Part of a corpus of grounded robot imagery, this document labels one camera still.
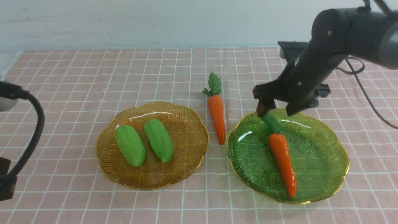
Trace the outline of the black gripper right-side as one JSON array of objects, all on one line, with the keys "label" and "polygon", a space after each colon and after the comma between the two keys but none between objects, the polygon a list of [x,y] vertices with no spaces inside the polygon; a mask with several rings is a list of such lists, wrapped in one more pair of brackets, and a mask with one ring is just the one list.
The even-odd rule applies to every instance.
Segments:
[{"label": "black gripper right-side", "polygon": [[257,116],[263,118],[276,108],[275,100],[287,102],[287,116],[316,108],[317,97],[327,97],[331,90],[323,82],[347,57],[342,52],[323,54],[310,47],[291,60],[277,78],[277,82],[256,85],[253,97],[258,100]]}]

